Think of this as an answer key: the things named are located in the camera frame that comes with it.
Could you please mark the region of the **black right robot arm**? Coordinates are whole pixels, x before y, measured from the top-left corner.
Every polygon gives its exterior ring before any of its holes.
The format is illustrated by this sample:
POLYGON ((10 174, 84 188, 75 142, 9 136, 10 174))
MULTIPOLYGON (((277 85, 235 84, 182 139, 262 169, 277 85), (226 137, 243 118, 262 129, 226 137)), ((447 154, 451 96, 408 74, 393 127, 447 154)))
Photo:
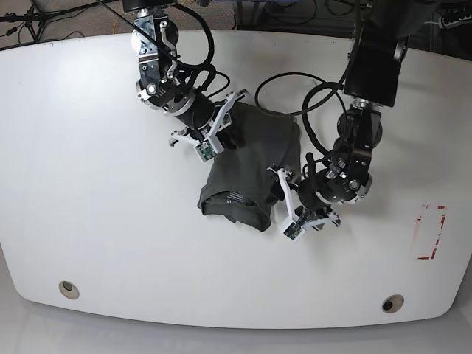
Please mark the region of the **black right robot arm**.
POLYGON ((139 99, 184 125, 183 130, 173 133, 170 144, 187 142, 204 160, 243 146, 243 132, 235 121, 235 108, 237 101, 247 95, 246 91, 231 93, 220 101, 213 101, 205 94, 220 73, 212 65, 215 42, 203 17, 177 1, 124 1, 122 8, 125 13, 135 15, 131 26, 138 41, 139 99), (200 63, 185 63, 180 59, 178 27, 166 13, 168 7, 186 13, 201 25, 208 50, 200 63))

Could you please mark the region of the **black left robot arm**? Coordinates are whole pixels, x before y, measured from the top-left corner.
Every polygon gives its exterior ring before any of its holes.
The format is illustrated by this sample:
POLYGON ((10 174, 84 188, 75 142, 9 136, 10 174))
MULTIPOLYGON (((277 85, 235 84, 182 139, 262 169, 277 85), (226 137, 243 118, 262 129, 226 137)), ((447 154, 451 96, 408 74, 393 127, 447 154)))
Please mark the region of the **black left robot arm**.
POLYGON ((285 202, 288 216, 282 233, 297 240, 306 229, 319 231, 327 223, 339 226, 334 204, 355 204, 364 199, 372 185, 369 166, 383 128, 383 106, 393 107, 398 78, 409 47, 409 38, 434 12, 436 1, 374 1, 366 14, 357 13, 354 43, 349 62, 339 82, 322 82, 311 89, 299 115, 313 146, 322 154, 307 153, 301 173, 272 167, 278 199, 285 202), (343 91, 353 98, 337 123, 338 138, 331 150, 321 146, 308 121, 309 104, 318 92, 328 97, 343 91))

